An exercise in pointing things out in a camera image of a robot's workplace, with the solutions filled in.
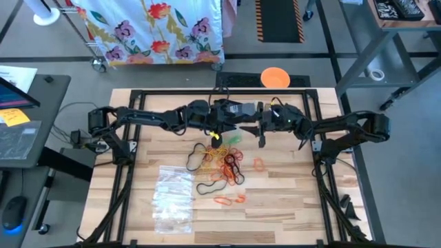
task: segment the flower print cloth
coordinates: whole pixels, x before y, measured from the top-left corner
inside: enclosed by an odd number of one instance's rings
[[[74,0],[109,65],[223,63],[221,0]]]

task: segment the wooden tabletop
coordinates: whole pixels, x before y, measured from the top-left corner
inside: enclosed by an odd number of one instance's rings
[[[131,89],[117,89],[112,93],[110,105],[126,106]],[[323,118],[341,115],[338,99],[333,88],[317,89]],[[231,95],[233,101],[242,103],[262,101],[269,103],[272,95]],[[279,95],[281,101],[298,106],[302,111],[301,96]],[[172,110],[186,105],[194,99],[205,99],[203,95],[148,95],[145,109],[155,112]],[[164,235],[155,232],[152,218],[152,197],[160,165],[184,167],[187,155],[195,143],[209,145],[209,138],[199,130],[187,130],[184,136],[165,132],[159,127],[142,127],[134,170],[134,181],[130,196],[130,206],[124,243],[137,239],[140,245],[151,244],[316,244],[317,239],[326,240],[316,179],[311,175],[313,159],[308,143],[300,151],[299,142],[293,134],[266,133],[267,144],[258,149],[258,139],[253,135],[235,131],[242,135],[242,141],[234,145],[244,159],[240,168],[245,176],[242,185],[227,186],[223,191],[204,196],[194,190],[193,221],[191,234]],[[328,138],[338,138],[344,132],[328,134]],[[254,159],[262,158],[266,170],[257,172],[253,168]],[[339,158],[353,165],[350,154]],[[111,160],[111,154],[100,155],[96,163]],[[88,199],[84,209],[79,233],[87,237],[100,223],[109,207],[110,194],[116,167],[106,165],[94,169]],[[349,194],[361,221],[353,221],[371,237],[369,223],[358,185],[356,173],[348,165],[338,161],[334,165],[338,192]],[[194,185],[209,183],[206,173],[196,173]],[[213,201],[215,196],[235,198],[246,195],[244,203],[224,206]],[[335,215],[330,209],[335,237],[338,238]],[[112,240],[116,238],[119,214],[114,220]]]
[[[369,7],[371,8],[373,17],[375,18],[380,28],[433,28],[437,27],[441,29],[441,25],[436,24],[435,18],[433,18],[432,11],[430,11],[428,2],[429,0],[415,0],[418,7],[424,13],[424,18],[420,21],[390,21],[382,20],[378,18],[377,9],[375,7],[375,0],[367,0]]]

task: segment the yellow sticky note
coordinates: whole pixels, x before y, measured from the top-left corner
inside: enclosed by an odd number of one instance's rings
[[[19,109],[0,110],[0,117],[3,118],[8,127],[30,122],[25,113]]]

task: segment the concrete floor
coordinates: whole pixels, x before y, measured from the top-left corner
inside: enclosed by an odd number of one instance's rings
[[[3,0],[0,8],[0,27],[6,23],[17,0]],[[300,0],[304,10],[306,0]],[[323,1],[326,18],[334,40],[336,52],[356,52],[345,25],[337,0]],[[73,16],[81,27],[81,20]],[[225,39],[226,53],[257,52],[327,52],[325,37],[317,12],[304,23],[304,44],[260,43],[256,39],[254,1],[244,0],[239,8],[238,23],[231,38]],[[423,40],[422,33],[401,34],[409,52],[435,51],[430,40]],[[0,43],[0,60],[17,57],[89,56],[81,41],[75,36],[66,20],[61,19],[49,27],[39,27],[32,22],[32,12],[22,5],[4,40]],[[430,59],[413,59],[417,69]],[[343,72],[353,59],[339,59]],[[107,105],[114,88],[128,87],[213,87],[216,73],[208,65],[190,66],[130,66],[109,68],[105,74],[95,72],[88,62],[2,63],[38,68],[40,74],[67,74],[72,77],[63,104],[74,101],[92,101]],[[333,87],[334,74],[329,59],[254,59],[227,60],[226,72],[259,73],[269,66],[278,66],[290,74],[309,75],[313,87]],[[381,144],[362,145],[368,167],[373,194],[380,220],[389,244],[439,247],[441,243],[441,133],[437,127],[441,117],[436,114],[441,104],[439,81],[441,76],[404,97],[387,111],[392,120],[391,140]],[[379,105],[394,89],[349,90],[351,108],[378,110]],[[76,105],[67,109],[57,119],[59,127],[66,131],[86,129],[87,111],[90,106]],[[53,136],[47,146],[59,149],[69,147]],[[58,202],[50,206],[45,222],[58,223],[46,236],[28,235],[23,247],[50,247],[74,243],[75,230],[79,226],[83,204]]]

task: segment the black floor mat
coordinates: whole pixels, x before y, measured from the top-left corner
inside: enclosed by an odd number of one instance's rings
[[[297,0],[256,0],[256,19],[259,41],[305,41]]]
[[[290,87],[311,87],[309,76],[289,75]],[[264,87],[260,82],[260,73],[218,72],[216,86],[226,87]]]

